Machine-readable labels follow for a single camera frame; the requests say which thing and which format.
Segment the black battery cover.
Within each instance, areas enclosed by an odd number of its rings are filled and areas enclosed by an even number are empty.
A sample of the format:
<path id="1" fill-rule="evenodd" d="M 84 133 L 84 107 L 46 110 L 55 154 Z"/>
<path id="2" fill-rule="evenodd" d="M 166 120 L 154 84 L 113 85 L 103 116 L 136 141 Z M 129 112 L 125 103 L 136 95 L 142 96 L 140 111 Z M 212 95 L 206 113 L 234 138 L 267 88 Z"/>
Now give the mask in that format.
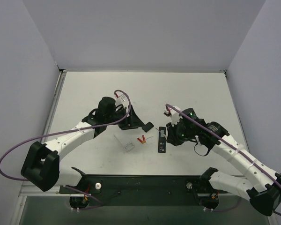
<path id="1" fill-rule="evenodd" d="M 147 133 L 149 130 L 151 130 L 154 127 L 152 122 L 148 122 L 145 125 L 143 125 L 141 128 L 142 130 Z"/>

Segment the black remote control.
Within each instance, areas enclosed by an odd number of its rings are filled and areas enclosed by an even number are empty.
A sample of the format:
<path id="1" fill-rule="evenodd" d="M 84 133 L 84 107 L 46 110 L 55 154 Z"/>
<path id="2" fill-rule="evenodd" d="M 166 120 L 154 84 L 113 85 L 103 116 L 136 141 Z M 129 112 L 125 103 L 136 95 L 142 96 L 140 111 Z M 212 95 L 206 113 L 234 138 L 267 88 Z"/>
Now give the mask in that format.
<path id="1" fill-rule="evenodd" d="M 166 127 L 159 127 L 158 129 L 163 130 L 166 134 Z M 158 136 L 158 152 L 166 153 L 166 138 L 162 137 L 160 134 Z"/>

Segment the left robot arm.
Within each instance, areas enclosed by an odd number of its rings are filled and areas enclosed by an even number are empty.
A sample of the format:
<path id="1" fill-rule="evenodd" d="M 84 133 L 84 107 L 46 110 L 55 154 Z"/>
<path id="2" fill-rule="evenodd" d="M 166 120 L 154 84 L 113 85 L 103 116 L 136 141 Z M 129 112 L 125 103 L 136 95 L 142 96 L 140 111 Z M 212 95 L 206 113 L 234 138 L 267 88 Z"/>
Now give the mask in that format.
<path id="1" fill-rule="evenodd" d="M 78 146 L 104 132 L 109 125 L 121 130 L 144 126 L 128 100 L 103 97 L 98 107 L 84 117 L 71 132 L 45 143 L 34 142 L 28 151 L 21 175 L 42 191 L 51 189 L 59 179 L 60 161 Z"/>

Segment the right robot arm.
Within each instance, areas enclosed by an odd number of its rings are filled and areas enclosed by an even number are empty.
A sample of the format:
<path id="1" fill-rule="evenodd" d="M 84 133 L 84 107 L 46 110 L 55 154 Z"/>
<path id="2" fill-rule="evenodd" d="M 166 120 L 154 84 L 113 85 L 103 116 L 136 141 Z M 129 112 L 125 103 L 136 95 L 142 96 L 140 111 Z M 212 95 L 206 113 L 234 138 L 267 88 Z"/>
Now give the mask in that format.
<path id="1" fill-rule="evenodd" d="M 195 147 L 207 150 L 205 157 L 214 152 L 242 175 L 235 177 L 216 168 L 209 168 L 201 176 L 207 184 L 213 189 L 247 200 L 264 216 L 281 216 L 276 210 L 281 203 L 281 173 L 251 155 L 222 125 L 214 121 L 206 123 L 200 119 L 193 108 L 182 111 L 167 104 L 164 115 L 171 119 L 166 125 L 168 143 L 180 146 L 185 142 L 193 142 Z"/>

